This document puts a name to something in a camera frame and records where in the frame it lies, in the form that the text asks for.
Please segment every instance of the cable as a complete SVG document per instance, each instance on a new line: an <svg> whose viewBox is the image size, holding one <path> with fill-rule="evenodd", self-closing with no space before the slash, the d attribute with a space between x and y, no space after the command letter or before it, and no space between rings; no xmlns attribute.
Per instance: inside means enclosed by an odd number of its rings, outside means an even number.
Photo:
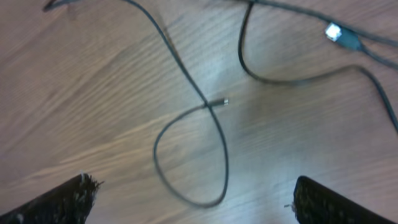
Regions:
<svg viewBox="0 0 398 224"><path fill-rule="evenodd" d="M366 77L368 77L371 80L371 82L373 83L373 85L376 87L376 90L379 93L379 95L384 103L384 107L387 110L390 120L398 134L398 119L397 119L397 116L396 116L394 110L392 109L392 106L390 104L390 101L387 97L386 92L384 91L383 87L381 86L381 84L377 80L377 78L369 70L367 70L366 68L364 68L360 65L348 65L348 66L341 67L341 68L338 68L338 69L330 71L330 72L322 73L320 75L315 75L310 78L304 78L304 79L299 79L299 80L271 80L268 78L260 77L259 75L255 74L253 71L251 71L249 69L249 67L246 65L246 62L244 61L243 43L244 43L244 37L246 35L246 27L248 26L248 19L249 19L251 10L253 8L253 5L254 5L253 2L249 2L248 9L246 10L246 13L243 17L241 31L240 31L239 40L238 40L239 62L241 63L241 66L242 66L243 70L246 72L246 74L248 74L253 79L255 79L259 82L262 82L264 84L295 86L295 85L301 85L302 83L313 82L313 81L321 80L323 78L328 78L332 75L337 75L341 72L346 72L349 70L356 70L356 71L360 72L361 74L365 75Z"/></svg>
<svg viewBox="0 0 398 224"><path fill-rule="evenodd" d="M64 2L62 3L54 3L56 0L50 0L50 2L48 4L46 4L46 6L43 8L43 11L49 11L51 9L54 9L55 7L61 6L62 4L66 4L68 2L72 2L72 1L78 1L78 0L64 0ZM162 183L166 186L166 188L173 194L175 195L177 198L179 198L180 200L188 203L191 206L194 207L200 207L200 208L210 208L210 207L214 207L218 204L220 204L223 199L225 198L226 195L226 191L228 188L228 179L229 179L229 160L228 160L228 148L226 145L226 139L224 136L224 132L223 129L220 125L220 122L218 121L217 116L215 115L214 111L213 111L213 107L215 106L221 106L221 105L225 105L228 104L228 100L226 99L219 99L219 100L215 100L215 101L208 101L206 99L206 97L204 96L204 94L202 93L202 91L199 89L198 85L195 83L195 81L193 80L193 78L191 77L191 75L189 74L188 70L185 68L181 58L178 56L177 51L174 49L171 41L169 41L169 38L166 36L166 34L163 32L163 30L160 28L160 26L158 25L158 23L156 23L155 19L151 16L151 14L149 14L148 11L146 11L146 9L144 9L140 4L138 4L135 1L132 0L124 0L127 3L137 7L139 10L141 10L146 16L147 18L151 21L151 23L154 25L154 27L157 29L158 33L160 34L161 38L163 39L165 45L167 46L167 48L169 49L172 57L174 58L174 60L176 61L176 63L178 64L178 66L180 67L182 73L184 74L184 76L187 78L188 82L191 84L191 86L194 88L194 90L198 93L199 97L201 98L201 100L203 101L203 105L201 106L197 106L194 107L192 109L187 110L186 112L178 115L176 118L174 118L173 120L171 120L169 123L166 124L166 126L161 130L161 132L158 134L155 143L154 143L154 148L153 148L153 160L154 160L154 164L155 164L155 169L160 177L160 180L162 181ZM394 110L392 109L392 106L389 102L389 99L386 95L386 92L383 90L381 84L379 83L379 81L377 80L377 78L370 72L368 71L366 68L360 66L360 65L348 65L342 68L338 68L336 70L330 71L330 72L326 72L326 73L322 73L320 75L316 75L314 77L310 77L310 78L304 78L304 79L299 79L299 80L272 80L272 79L268 79L268 78L263 78L260 77L259 75L256 75L254 72L252 72L249 67L246 65L245 61L244 61L244 57L243 57L243 43L244 43L244 36L246 34L246 27L247 27L247 23L248 23L248 18L251 12L251 9L254 5L254 3L260 3L260 4L264 4L264 5L269 5L269 6L274 6L274 7L279 7L282 9L286 9L286 10L290 10L290 11L294 11L297 13L301 13L301 14L306 14L312 17L316 17L319 18L323 21L326 22L332 22L335 24L339 24L341 27L348 29L352 32L355 32L358 35L361 35L365 38L374 40L374 41L378 41L378 42L382 42L384 44L388 44L391 46L395 46L398 47L398 42L394 41L394 40L390 40L390 39L386 39L377 35L373 35L370 33L367 33L363 30L359 30L355 27L351 27L347 24L344 24L340 21L337 21L336 19L326 16L322 13L316 12L316 11L312 11L309 9L304 9L301 7L297 7L297 6L291 6L288 4L284 4L284 3L279 3L279 2L273 2L273 1L257 1L257 0L239 0L239 1L247 1L249 2L249 6L248 9L244 15L244 19L242 22L242 27L240 30L240 35L239 35L239 42L238 42L238 57L239 57L239 62L242 65L242 68L244 69L244 71L253 79L262 82L264 84L271 84L271 85L290 85L290 86L297 86L297 85L301 85L303 83L307 83L307 82L312 82L312 81L317 81L323 78L327 78L330 77L332 75L336 75L338 73L341 72L345 72L348 70L356 70L359 71L361 74L365 75L366 77L368 77L372 83L374 84L374 86L376 87L377 92L379 93L383 103L384 103L384 107L387 110L387 113L390 117L391 122L393 123L396 132L398 133L398 120L397 117L394 113ZM394 67L395 68L395 64L394 62L390 62L388 60L385 60L383 58L381 58L380 56L368 51L365 47L363 47L363 49L361 49L364 53L368 54L369 56L371 56L372 58L374 58L375 60L384 63L390 67ZM171 186L171 184L168 182L167 178L165 177L162 168L159 165L159 160L157 158L157 147L159 145L159 141L162 138L162 136L164 135L164 133L169 129L169 127L171 127L173 124L175 124L177 121L180 121L181 119L183 119L184 117L198 111L198 110L202 110L207 108L211 114L211 117L213 118L213 121L216 124L216 128L219 132L220 135L220 139L221 142L223 144L223 152L224 152L224 161L225 161L225 174L224 174L224 185L223 185L223 189L222 192L220 194L220 196L218 198L216 198L215 200L211 201L211 202L207 202L207 203L198 203L198 202L194 202L188 198L186 198L185 196L183 196L180 192L178 192L174 187Z"/></svg>

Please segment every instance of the wooden table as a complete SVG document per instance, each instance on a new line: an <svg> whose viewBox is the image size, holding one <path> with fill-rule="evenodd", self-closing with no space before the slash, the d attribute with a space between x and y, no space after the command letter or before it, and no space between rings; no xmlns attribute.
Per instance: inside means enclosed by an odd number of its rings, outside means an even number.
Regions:
<svg viewBox="0 0 398 224"><path fill-rule="evenodd" d="M44 0L0 3L0 213L77 175L105 180L87 223L296 223L284 208L307 175L398 222L398 138L375 88L356 72L301 87L262 85L237 55L247 4L140 1L170 34L217 108L229 146L225 201L202 210L166 191L152 146L201 101L145 15L122 1L82 0L43 13ZM285 1L398 39L395 0ZM245 57L264 77L309 77L351 63L380 79L398 111L398 74L342 49L307 16L255 6ZM397 49L370 48L398 60ZM206 110L159 146L172 184L197 201L220 193L220 140Z"/></svg>

